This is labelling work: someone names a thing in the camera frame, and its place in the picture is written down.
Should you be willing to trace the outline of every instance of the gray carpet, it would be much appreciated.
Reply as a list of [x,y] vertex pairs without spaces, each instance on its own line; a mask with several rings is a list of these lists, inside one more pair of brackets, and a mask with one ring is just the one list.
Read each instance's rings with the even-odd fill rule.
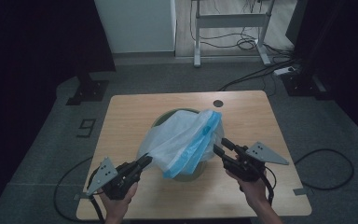
[[[53,192],[66,171],[94,153],[110,98],[118,94],[216,91],[224,84],[263,68],[261,63],[204,63],[196,69],[190,63],[119,65],[115,73],[95,73],[93,79],[109,79],[100,103],[65,105],[76,91],[72,78],[57,89],[57,101],[13,175],[0,199],[0,223],[72,223],[60,217],[53,206]],[[285,223],[358,223],[358,127],[334,101],[312,97],[289,97],[276,77],[252,79],[228,91],[265,90],[296,161],[317,148],[333,148],[345,154],[355,167],[353,180],[340,189],[309,191],[312,214],[283,217]],[[90,138],[79,126],[83,119],[96,119]],[[62,182],[57,203],[68,217],[75,218],[90,161],[77,167]],[[300,178],[321,187],[331,187],[350,173],[338,155],[315,154],[297,165]]]

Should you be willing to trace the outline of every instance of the blue plastic bag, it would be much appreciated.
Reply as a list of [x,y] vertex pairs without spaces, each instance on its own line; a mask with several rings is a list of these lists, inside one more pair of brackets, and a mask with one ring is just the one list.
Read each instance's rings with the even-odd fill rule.
[[222,115],[212,110],[199,114],[179,110],[161,125],[152,128],[141,144],[137,157],[153,157],[165,178],[191,175],[200,161],[214,156],[213,144],[220,145],[224,131]]

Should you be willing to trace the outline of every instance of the wooden table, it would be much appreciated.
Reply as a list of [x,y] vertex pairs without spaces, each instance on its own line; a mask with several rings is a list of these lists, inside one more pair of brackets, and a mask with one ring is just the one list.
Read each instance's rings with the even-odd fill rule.
[[[215,100],[222,101],[223,106],[215,107]],[[152,123],[161,114],[176,108],[212,109],[221,112],[226,138],[248,147],[260,141],[286,158],[289,165],[267,163],[267,167],[278,179],[273,208],[279,216],[310,214],[307,196],[296,196],[294,193],[294,189],[303,187],[269,99],[263,91],[114,96],[106,113],[89,177],[105,156],[110,157],[115,166],[124,161],[134,161],[138,147]],[[273,183],[270,173],[267,177]],[[97,219],[92,204],[86,199],[80,200],[76,215],[80,219]],[[157,167],[143,171],[138,191],[125,218],[254,216],[255,212],[247,205],[237,182],[226,175],[221,159],[215,156],[207,162],[203,174],[192,182],[164,179]]]

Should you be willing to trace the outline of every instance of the floor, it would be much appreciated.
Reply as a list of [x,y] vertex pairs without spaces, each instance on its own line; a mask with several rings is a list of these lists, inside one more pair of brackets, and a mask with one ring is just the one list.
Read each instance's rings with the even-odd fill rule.
[[[195,13],[197,3],[193,1],[176,0],[176,49],[177,57],[192,56],[195,36]],[[201,15],[217,15],[217,14],[242,14],[242,13],[266,13],[271,1],[257,1],[252,0],[209,0],[200,1]],[[285,36],[287,26],[292,17],[296,6],[296,0],[276,0],[272,16],[269,21],[269,26],[266,34],[265,43],[271,45],[276,49],[293,49],[293,44]],[[245,35],[258,37],[258,28],[244,27],[244,28],[214,28],[201,29],[200,36],[210,38],[214,36],[229,35],[222,38],[215,39],[201,39],[202,42],[213,44],[217,47],[235,46],[241,39],[238,35],[244,29]],[[248,49],[249,44],[241,45],[243,49]],[[201,44],[202,56],[214,55],[258,55],[256,49],[243,50],[238,47],[234,48],[216,48],[207,44]]]
[[[90,161],[76,167],[58,188],[57,183],[80,161],[93,155],[113,95],[216,91],[229,81],[264,68],[260,61],[208,62],[201,68],[180,62],[122,64],[117,66],[115,73],[92,74],[93,79],[110,81],[100,103],[65,105],[75,93],[78,81],[71,78],[62,83],[57,89],[57,100],[45,125],[1,196],[0,224],[75,223],[60,216],[53,202],[57,203],[66,217],[76,219],[78,195],[86,183]],[[289,97],[278,77],[267,75],[253,78],[227,89],[251,90],[264,90],[268,95],[294,161],[315,149],[332,148],[347,156],[355,170],[351,181],[341,188],[318,190],[306,187],[312,207],[311,215],[282,217],[283,221],[302,224],[358,223],[358,127],[334,101]],[[77,137],[85,132],[79,129],[83,119],[96,119],[89,138]],[[341,183],[351,174],[350,164],[338,154],[330,152],[314,154],[296,168],[301,180],[324,188]],[[222,220],[222,223],[238,221]],[[252,218],[252,222],[258,223],[258,219]]]

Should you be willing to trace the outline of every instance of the forearm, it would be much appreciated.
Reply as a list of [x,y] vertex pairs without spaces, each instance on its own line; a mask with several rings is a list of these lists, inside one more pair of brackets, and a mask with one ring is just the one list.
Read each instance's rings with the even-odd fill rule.
[[272,209],[271,205],[269,205],[269,202],[260,202],[258,204],[255,204],[253,206],[253,209],[255,210],[255,213],[260,218],[260,220],[265,224],[283,224],[281,219],[278,217],[278,215],[275,213],[275,211]]
[[105,224],[120,224],[122,220],[123,218],[107,216]]

